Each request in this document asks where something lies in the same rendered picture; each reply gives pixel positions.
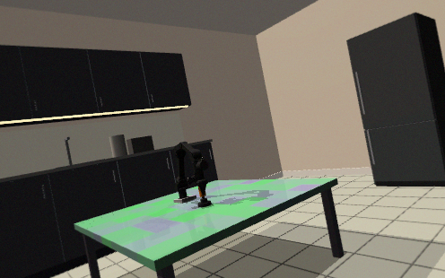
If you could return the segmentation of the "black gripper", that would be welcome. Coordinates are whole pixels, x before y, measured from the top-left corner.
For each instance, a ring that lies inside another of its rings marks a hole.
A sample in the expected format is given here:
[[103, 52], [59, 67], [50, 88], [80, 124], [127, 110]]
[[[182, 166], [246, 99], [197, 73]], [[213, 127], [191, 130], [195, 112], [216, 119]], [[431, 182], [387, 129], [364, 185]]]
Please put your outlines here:
[[197, 177], [197, 181], [194, 181], [194, 183], [196, 183], [196, 185], [198, 187], [200, 187], [202, 195], [204, 195], [206, 185], [208, 184], [207, 180], [204, 178], [204, 172], [202, 170], [197, 170], [197, 171], [194, 171], [194, 173]]

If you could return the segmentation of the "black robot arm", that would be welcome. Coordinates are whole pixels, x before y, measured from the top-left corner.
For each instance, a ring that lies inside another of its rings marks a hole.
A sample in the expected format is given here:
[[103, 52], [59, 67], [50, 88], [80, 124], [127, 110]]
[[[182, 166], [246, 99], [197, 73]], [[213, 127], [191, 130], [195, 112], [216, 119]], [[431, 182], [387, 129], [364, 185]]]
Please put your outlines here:
[[[198, 150], [191, 147], [188, 142], [181, 142], [174, 147], [175, 155], [178, 160], [178, 177], [176, 178], [175, 190], [179, 191], [179, 198], [186, 198], [188, 188], [188, 184], [190, 185], [194, 181], [197, 181], [197, 177], [194, 173], [194, 176], [186, 179], [185, 178], [185, 170], [184, 170], [184, 157], [186, 152], [188, 153], [189, 159], [192, 160], [193, 170], [206, 170], [208, 169], [208, 163], [205, 161], [204, 155]], [[184, 188], [182, 188], [184, 187]], [[179, 189], [181, 188], [181, 189]]]

